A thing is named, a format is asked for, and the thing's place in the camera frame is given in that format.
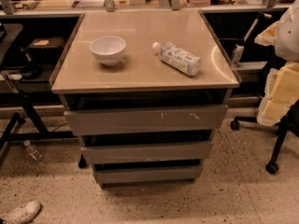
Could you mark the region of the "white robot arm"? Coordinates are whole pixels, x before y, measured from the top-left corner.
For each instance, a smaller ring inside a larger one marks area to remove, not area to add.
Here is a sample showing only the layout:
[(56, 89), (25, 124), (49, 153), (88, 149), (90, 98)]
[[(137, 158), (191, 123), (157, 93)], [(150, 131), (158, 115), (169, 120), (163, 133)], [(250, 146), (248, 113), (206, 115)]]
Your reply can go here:
[(264, 97), (258, 108), (257, 122), (274, 126), (299, 100), (299, 0), (254, 40), (262, 46), (273, 46), (285, 63), (271, 68), (267, 75)]

